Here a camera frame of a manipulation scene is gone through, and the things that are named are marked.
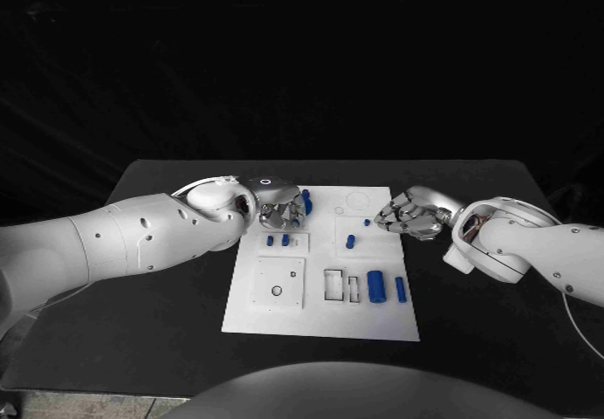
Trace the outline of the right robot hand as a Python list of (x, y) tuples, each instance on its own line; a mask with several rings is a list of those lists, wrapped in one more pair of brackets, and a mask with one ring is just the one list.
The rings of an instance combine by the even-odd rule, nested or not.
[(435, 189), (412, 186), (391, 199), (373, 222), (389, 233), (431, 241), (454, 226), (464, 209), (466, 204)]

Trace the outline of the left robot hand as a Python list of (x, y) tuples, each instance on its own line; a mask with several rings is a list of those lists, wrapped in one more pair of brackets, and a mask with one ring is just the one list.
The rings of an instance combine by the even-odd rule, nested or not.
[(258, 221), (267, 229), (295, 230), (304, 225), (307, 208), (298, 186), (277, 176), (242, 181), (255, 200)]

